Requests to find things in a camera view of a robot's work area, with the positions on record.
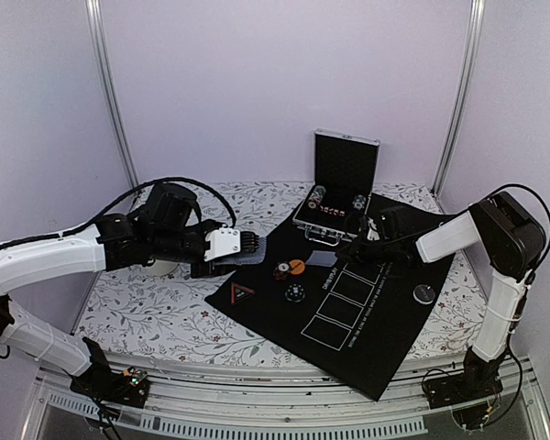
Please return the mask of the black white dealer button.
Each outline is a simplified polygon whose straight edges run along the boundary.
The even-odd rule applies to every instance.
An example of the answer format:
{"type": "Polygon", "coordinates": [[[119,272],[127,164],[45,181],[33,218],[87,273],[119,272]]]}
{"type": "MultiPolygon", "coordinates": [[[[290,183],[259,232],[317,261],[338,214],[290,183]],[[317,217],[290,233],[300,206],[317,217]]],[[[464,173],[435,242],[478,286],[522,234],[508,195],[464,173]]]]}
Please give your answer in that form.
{"type": "Polygon", "coordinates": [[[430,285],[417,285],[412,292],[415,301],[422,305],[430,305],[436,299],[436,293],[430,285]]]}

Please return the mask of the orange big blind button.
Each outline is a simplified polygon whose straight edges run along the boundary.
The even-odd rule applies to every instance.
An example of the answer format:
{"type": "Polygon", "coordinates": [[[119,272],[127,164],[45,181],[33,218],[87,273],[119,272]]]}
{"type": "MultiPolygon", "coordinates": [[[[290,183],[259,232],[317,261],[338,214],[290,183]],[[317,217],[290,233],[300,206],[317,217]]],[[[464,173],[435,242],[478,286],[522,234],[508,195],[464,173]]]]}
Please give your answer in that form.
{"type": "Polygon", "coordinates": [[[301,275],[305,272],[306,264],[300,259],[291,260],[289,265],[291,275],[301,275]]]}

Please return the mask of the black and green chip stack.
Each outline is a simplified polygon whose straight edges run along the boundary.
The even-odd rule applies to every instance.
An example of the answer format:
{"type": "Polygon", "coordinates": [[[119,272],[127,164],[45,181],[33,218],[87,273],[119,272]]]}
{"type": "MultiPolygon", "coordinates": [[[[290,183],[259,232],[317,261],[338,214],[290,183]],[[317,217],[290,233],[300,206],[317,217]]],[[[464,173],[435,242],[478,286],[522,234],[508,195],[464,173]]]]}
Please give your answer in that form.
{"type": "Polygon", "coordinates": [[[292,284],[286,289],[284,296],[289,302],[300,303],[305,299],[306,293],[301,284],[292,284]]]}

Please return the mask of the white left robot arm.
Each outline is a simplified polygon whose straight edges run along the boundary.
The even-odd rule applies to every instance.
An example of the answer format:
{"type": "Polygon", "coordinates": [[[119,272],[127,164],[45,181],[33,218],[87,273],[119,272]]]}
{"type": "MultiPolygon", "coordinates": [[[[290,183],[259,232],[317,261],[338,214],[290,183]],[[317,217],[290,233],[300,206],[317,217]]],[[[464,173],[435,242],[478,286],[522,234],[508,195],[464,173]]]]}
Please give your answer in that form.
{"type": "MultiPolygon", "coordinates": [[[[84,223],[127,187],[120,184],[8,186],[0,191],[0,241],[37,236],[84,223]]],[[[11,297],[33,315],[63,331],[72,329],[81,311],[90,274],[68,275],[15,290],[11,297]]],[[[0,360],[0,388],[25,392],[39,369],[28,355],[13,349],[0,360]]]]}

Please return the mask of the orange black chip stack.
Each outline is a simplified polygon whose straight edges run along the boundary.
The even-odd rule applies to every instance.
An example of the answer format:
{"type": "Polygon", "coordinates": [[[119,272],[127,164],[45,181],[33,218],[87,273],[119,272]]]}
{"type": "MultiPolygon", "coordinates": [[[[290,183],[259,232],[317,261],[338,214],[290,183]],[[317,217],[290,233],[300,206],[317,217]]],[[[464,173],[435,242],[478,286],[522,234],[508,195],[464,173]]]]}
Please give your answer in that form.
{"type": "Polygon", "coordinates": [[[285,281],[291,271],[291,266],[289,262],[280,262],[277,264],[273,271],[273,278],[276,281],[285,281]]]}

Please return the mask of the blue playing card deck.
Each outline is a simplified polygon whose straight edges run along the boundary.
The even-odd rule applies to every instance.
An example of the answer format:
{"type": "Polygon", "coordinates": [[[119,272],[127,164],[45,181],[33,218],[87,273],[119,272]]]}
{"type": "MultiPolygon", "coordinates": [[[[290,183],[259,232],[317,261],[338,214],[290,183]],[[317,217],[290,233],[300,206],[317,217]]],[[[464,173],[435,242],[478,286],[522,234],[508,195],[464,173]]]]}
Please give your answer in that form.
{"type": "Polygon", "coordinates": [[[258,249],[252,253],[236,253],[229,256],[217,258],[214,261],[216,266],[246,266],[260,264],[265,258],[265,252],[258,249]]]}

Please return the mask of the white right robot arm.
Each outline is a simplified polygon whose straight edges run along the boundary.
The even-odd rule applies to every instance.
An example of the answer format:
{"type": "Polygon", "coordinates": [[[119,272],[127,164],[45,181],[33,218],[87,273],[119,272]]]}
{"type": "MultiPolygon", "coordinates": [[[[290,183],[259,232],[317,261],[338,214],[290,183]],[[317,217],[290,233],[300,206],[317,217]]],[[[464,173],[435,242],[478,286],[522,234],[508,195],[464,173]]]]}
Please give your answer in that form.
{"type": "Polygon", "coordinates": [[[415,267],[483,246],[492,268],[489,300],[455,386],[462,399],[474,400],[512,352],[511,336],[522,319],[527,292],[550,250],[550,228],[544,229],[505,187],[436,226],[403,229],[401,220],[400,209],[382,211],[378,238],[360,232],[336,254],[346,262],[386,260],[415,267]]]}

